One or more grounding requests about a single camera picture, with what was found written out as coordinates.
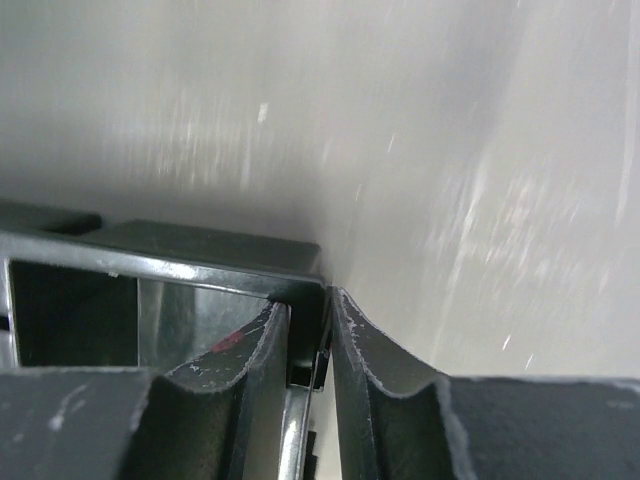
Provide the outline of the black two-compartment tray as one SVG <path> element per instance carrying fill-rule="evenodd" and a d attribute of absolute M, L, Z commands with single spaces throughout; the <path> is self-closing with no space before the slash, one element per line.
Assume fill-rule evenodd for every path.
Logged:
<path fill-rule="evenodd" d="M 1 375 L 147 368 L 206 353 L 270 303 L 290 311 L 278 473 L 316 475 L 312 395 L 326 377 L 327 286 L 316 245 L 1 204 Z"/>

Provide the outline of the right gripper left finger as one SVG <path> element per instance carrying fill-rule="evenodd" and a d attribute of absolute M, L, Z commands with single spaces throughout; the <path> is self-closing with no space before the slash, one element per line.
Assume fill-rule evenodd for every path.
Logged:
<path fill-rule="evenodd" d="M 267 304 L 206 353 L 147 368 L 1 375 L 5 479 L 273 479 L 290 311 Z"/>

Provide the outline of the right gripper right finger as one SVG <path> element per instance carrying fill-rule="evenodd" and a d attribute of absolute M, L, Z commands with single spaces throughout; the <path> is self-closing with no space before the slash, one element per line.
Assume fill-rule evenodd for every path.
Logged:
<path fill-rule="evenodd" d="M 609 377 L 450 376 L 331 292 L 346 479 L 635 479 L 639 383 Z"/>

